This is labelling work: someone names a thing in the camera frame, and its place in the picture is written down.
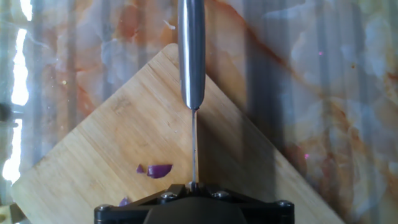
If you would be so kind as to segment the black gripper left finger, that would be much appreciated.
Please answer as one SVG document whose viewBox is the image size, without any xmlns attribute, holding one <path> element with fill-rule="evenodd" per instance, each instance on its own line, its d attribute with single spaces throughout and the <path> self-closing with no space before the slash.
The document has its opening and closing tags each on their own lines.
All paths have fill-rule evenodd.
<svg viewBox="0 0 398 224">
<path fill-rule="evenodd" d="M 189 193 L 190 187 L 183 184 L 172 184 L 166 190 L 124 206 L 102 204 L 94 209 L 94 224 L 144 223 L 154 207 L 184 198 Z"/>
</svg>

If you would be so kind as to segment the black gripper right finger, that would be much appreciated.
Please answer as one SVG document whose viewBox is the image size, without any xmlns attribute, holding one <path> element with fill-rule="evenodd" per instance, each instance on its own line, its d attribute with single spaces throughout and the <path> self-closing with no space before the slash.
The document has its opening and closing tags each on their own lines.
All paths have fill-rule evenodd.
<svg viewBox="0 0 398 224">
<path fill-rule="evenodd" d="M 198 184 L 200 195 L 237 206 L 247 223 L 294 224 L 295 205 L 288 200 L 263 202 L 218 184 Z"/>
</svg>

